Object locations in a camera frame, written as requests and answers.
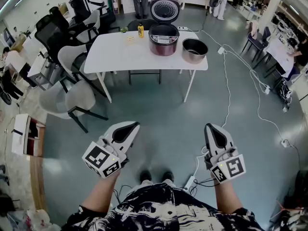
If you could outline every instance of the rice cooker lid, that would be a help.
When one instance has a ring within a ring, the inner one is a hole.
[[[158,22],[174,22],[180,13],[180,3],[177,0],[152,0],[151,15]]]

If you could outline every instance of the fluorescent light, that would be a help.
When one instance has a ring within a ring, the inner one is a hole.
[[[297,12],[297,10],[292,5],[289,5],[289,6],[297,15],[299,15],[299,12]]]
[[[18,4],[20,4],[20,3],[21,3],[21,1],[22,1],[22,0],[19,0],[19,2],[15,4],[15,7],[16,7]]]
[[[8,5],[12,0],[7,0],[7,2],[4,4],[4,6],[0,9],[0,13],[4,10],[6,5]]]

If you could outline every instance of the bottle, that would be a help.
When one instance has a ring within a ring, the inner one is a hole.
[[[143,38],[143,37],[144,37],[144,26],[142,25],[142,23],[139,23],[139,26],[138,26],[138,34],[139,34],[139,37],[140,37],[140,38]]]

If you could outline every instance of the white pillar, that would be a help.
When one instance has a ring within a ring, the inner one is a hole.
[[[270,0],[268,8],[259,21],[259,32],[263,34],[265,27],[271,22],[281,0]]]

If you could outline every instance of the black and white shirt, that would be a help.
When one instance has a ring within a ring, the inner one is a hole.
[[[254,214],[244,208],[231,215],[223,214],[165,183],[132,192],[109,213],[97,213],[80,206],[62,230],[262,231]]]

